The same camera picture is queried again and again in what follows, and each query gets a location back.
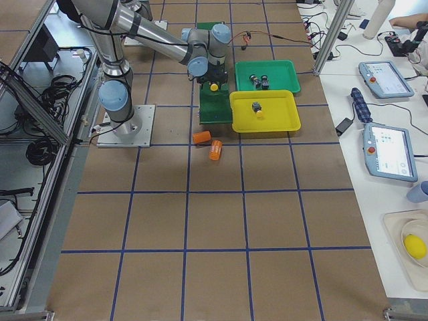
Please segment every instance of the white mounting plate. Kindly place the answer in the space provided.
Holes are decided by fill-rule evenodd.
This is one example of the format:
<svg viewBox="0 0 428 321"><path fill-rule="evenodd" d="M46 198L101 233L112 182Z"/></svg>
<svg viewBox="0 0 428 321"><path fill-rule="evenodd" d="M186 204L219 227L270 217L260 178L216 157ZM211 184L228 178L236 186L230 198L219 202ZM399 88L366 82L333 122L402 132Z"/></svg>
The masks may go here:
<svg viewBox="0 0 428 321"><path fill-rule="evenodd" d="M168 21L156 20L152 22L154 22L154 24L157 25L158 27L161 27L162 29L167 30ZM125 38L124 46L125 47L146 47L146 45L144 45L143 43L140 43L139 41L136 41L135 39L131 39L129 37Z"/></svg>
<svg viewBox="0 0 428 321"><path fill-rule="evenodd" d="M142 121L142 128L135 135L130 137L116 136L115 133L108 132L112 129L111 126L102 127L98 137L96 146L98 147L150 147L150 140L152 138L152 128L154 120L155 105L136 105L134 106L134 117L140 117ZM103 122L109 122L110 117L105 113Z"/></svg>

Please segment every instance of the beige tray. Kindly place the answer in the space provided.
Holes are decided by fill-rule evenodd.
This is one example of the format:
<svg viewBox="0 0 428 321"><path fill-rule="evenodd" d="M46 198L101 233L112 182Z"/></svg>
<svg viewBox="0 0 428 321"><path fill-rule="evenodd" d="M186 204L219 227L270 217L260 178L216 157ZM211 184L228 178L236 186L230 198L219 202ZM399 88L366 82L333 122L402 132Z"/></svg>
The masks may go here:
<svg viewBox="0 0 428 321"><path fill-rule="evenodd" d="M413 287L418 291L428 291L428 268L423 268L411 260L401 240L403 226L414 219L428 221L428 211L418 209L415 211L390 213L384 216L383 221Z"/></svg>

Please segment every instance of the tablet screen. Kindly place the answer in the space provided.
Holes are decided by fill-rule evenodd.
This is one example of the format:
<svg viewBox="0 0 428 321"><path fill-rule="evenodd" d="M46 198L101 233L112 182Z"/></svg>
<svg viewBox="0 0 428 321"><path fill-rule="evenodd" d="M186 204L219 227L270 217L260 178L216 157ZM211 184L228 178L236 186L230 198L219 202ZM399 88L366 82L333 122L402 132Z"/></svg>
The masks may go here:
<svg viewBox="0 0 428 321"><path fill-rule="evenodd" d="M373 126L379 172L413 176L405 132Z"/></svg>
<svg viewBox="0 0 428 321"><path fill-rule="evenodd" d="M366 64L376 78L381 90L386 94L404 94L409 92L394 69L387 62Z"/></svg>

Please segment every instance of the blue joint cap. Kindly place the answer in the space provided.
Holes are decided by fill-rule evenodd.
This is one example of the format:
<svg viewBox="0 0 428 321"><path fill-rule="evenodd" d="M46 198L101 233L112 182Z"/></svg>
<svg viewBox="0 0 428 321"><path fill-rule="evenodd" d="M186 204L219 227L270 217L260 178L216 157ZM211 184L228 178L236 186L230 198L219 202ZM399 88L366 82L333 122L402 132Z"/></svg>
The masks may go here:
<svg viewBox="0 0 428 321"><path fill-rule="evenodd" d="M182 28L181 30L181 40L187 41L189 38L191 28Z"/></svg>
<svg viewBox="0 0 428 321"><path fill-rule="evenodd" d="M214 25L213 29L211 29L211 33L213 34L214 38L221 43L229 43L232 37L229 27L223 23Z"/></svg>
<svg viewBox="0 0 428 321"><path fill-rule="evenodd" d="M200 77L208 71L208 59L206 57L193 58L187 64L187 70L194 77Z"/></svg>
<svg viewBox="0 0 428 321"><path fill-rule="evenodd" d="M111 112L121 110L128 101L126 86L117 80L104 82L98 91L101 104Z"/></svg>

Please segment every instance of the person's arm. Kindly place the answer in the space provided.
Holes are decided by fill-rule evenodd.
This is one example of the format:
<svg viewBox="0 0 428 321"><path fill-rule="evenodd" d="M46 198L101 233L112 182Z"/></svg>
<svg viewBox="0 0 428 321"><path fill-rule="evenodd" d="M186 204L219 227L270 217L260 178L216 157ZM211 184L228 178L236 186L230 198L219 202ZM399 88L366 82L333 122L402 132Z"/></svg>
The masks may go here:
<svg viewBox="0 0 428 321"><path fill-rule="evenodd" d="M416 15L408 15L406 17L396 17L389 20L389 23L393 27L416 29L416 24L419 21L428 21L428 13L417 13Z"/></svg>

